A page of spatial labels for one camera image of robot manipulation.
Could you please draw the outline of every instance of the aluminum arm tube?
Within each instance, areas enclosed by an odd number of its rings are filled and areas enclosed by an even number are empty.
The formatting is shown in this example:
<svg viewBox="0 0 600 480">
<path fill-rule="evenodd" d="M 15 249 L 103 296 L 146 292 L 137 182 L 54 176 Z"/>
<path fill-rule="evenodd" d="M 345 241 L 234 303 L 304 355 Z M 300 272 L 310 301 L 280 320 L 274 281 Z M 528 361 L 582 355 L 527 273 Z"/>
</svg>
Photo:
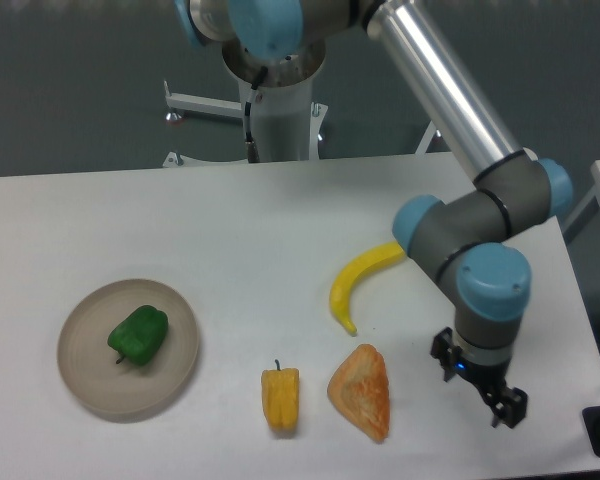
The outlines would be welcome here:
<svg viewBox="0 0 600 480">
<path fill-rule="evenodd" d="M 470 176 L 522 150 L 416 0 L 388 0 L 367 27 Z"/>
</svg>

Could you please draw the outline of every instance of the green bell pepper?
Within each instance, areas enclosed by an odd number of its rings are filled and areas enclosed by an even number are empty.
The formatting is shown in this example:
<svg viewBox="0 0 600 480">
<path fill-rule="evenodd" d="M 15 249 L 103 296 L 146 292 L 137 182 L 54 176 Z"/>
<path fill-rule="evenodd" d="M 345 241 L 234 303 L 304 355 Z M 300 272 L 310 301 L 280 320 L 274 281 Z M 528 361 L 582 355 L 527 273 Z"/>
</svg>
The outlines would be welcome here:
<svg viewBox="0 0 600 480">
<path fill-rule="evenodd" d="M 120 353 L 116 363 L 128 358 L 136 365 L 146 365 L 162 345 L 168 328 L 166 313 L 143 305 L 109 334 L 107 345 Z"/>
</svg>

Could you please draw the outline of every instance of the robotic arm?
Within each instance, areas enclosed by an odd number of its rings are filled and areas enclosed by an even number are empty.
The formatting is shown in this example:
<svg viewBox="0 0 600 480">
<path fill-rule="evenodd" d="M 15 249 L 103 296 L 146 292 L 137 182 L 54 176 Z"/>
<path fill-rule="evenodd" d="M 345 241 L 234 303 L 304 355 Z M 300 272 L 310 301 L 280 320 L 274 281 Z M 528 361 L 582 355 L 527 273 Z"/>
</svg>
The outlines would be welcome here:
<svg viewBox="0 0 600 480">
<path fill-rule="evenodd" d="M 361 25 L 382 42 L 476 190 L 445 205 L 412 199 L 393 234 L 456 307 L 455 330 L 433 341 L 445 380 L 472 383 L 493 426 L 515 427 L 527 395 L 505 376 L 530 296 L 525 257 L 500 242 L 562 214 L 570 179 L 551 160 L 532 161 L 435 27 L 418 0 L 177 0 L 195 43 L 235 37 L 277 75 L 280 59 L 315 50 L 329 35 Z"/>
</svg>

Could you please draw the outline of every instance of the gray wall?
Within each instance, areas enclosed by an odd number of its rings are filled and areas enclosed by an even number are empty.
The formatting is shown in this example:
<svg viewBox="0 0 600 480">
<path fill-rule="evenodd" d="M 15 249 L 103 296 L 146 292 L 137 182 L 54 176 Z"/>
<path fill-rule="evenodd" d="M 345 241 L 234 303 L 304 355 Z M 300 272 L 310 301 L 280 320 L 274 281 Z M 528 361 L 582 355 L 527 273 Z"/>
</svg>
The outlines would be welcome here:
<svg viewBox="0 0 600 480">
<path fill-rule="evenodd" d="M 520 141 L 571 173 L 576 197 L 600 159 L 600 0 L 430 0 L 460 57 Z M 169 0 L 0 1 L 0 176 L 157 168 L 178 149 L 244 157 L 234 122 L 163 121 L 174 92 L 237 100 L 218 46 L 191 49 Z M 428 119 L 379 45 L 328 41 L 317 101 L 323 156 L 412 152 Z M 600 218 L 572 259 L 600 325 Z"/>
</svg>

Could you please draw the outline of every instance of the cable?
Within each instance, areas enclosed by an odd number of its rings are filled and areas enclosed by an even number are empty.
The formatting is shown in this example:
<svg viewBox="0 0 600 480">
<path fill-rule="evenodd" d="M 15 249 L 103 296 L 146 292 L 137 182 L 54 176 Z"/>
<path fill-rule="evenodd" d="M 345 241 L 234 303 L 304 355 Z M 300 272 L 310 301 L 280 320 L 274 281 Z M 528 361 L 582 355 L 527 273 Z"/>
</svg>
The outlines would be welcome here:
<svg viewBox="0 0 600 480">
<path fill-rule="evenodd" d="M 262 85 L 262 82 L 264 82 L 264 79 L 266 78 L 268 72 L 269 69 L 267 67 L 262 67 L 260 69 L 260 71 L 256 75 L 256 78 L 251 84 L 251 92 L 249 93 L 249 98 L 244 104 L 244 131 L 246 143 L 253 143 L 253 134 L 251 133 L 251 104 L 255 100 L 256 92 L 258 91 L 260 85 Z"/>
</svg>

